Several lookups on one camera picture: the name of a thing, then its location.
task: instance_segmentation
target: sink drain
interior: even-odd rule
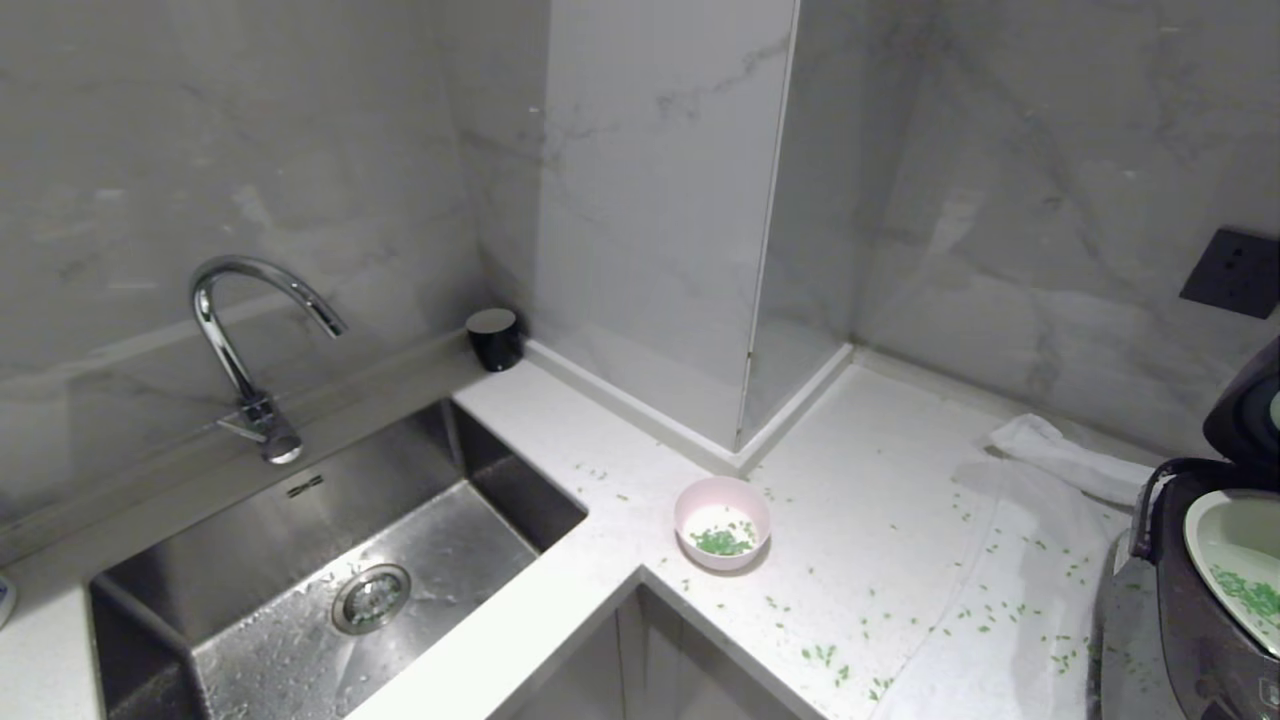
[[[333,624],[362,635],[390,623],[408,602],[408,573],[399,565],[375,565],[347,580],[333,601]]]

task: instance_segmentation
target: white cloth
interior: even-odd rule
[[[983,550],[874,720],[1088,717],[1093,605],[1128,518],[1079,489],[1132,501],[1149,469],[1080,448],[1034,415],[992,441],[1014,460],[978,470],[998,497],[977,530]]]
[[[1108,502],[1133,505],[1153,468],[1085,450],[1039,415],[1019,415],[989,436],[1006,455]]]

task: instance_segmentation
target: pink bowl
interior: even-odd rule
[[[741,555],[713,555],[689,541],[685,524],[704,507],[727,505],[748,516],[755,525],[755,544]],[[728,571],[745,568],[755,560],[760,548],[769,542],[769,506],[754,487],[737,478],[703,478],[685,488],[676,500],[676,538],[685,555],[710,570]]]

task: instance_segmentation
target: faucet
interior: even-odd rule
[[[307,283],[288,270],[256,258],[242,255],[214,258],[196,268],[191,275],[191,302],[196,311],[196,324],[205,333],[209,345],[214,347],[214,354],[218,355],[218,361],[236,386],[236,392],[239,395],[239,414],[244,419],[244,425],[225,419],[218,420],[218,424],[259,443],[262,448],[262,460],[273,465],[284,465],[302,455],[302,438],[280,414],[270,393],[250,379],[244,363],[236,354],[214,311],[214,283],[233,273],[257,278],[289,296],[324,328],[329,337],[344,333],[347,323],[343,323],[333,307]]]

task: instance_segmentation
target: kitchen sink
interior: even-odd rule
[[[585,516],[431,405],[95,577],[106,715],[342,717]]]

